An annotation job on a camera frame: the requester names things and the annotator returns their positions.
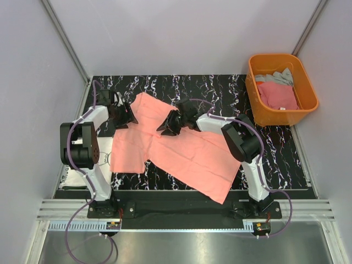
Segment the salmon pink t-shirt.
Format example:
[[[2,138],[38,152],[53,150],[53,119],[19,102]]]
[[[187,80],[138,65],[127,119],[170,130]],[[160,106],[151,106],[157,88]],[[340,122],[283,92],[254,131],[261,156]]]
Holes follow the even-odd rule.
[[[156,129],[174,107],[145,92],[136,96],[131,109],[138,123],[115,131],[111,172],[143,173],[145,162],[151,161],[182,183],[223,204],[240,167],[223,136],[188,128],[177,136],[161,135]]]

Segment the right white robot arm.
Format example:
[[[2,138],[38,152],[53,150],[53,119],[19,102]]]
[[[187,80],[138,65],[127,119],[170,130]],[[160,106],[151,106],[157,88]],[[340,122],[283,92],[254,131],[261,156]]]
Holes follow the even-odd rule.
[[[192,99],[182,99],[171,110],[163,123],[157,128],[162,135],[176,136],[181,128],[188,127],[196,131],[212,132],[223,135],[232,156],[245,172],[250,213],[256,218],[268,214],[273,199],[264,178],[262,156],[263,141],[251,120],[245,115],[221,117],[203,113],[196,109]]]

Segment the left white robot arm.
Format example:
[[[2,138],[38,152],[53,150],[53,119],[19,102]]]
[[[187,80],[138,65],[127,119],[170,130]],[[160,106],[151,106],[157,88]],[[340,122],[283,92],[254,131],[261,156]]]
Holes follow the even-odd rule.
[[[128,124],[138,123],[130,104],[120,92],[102,90],[98,101],[83,116],[60,125],[60,159],[82,176],[92,199],[102,201],[100,212],[112,218],[118,213],[119,205],[110,199],[112,188],[98,165],[97,129],[108,120],[116,129],[127,129]]]

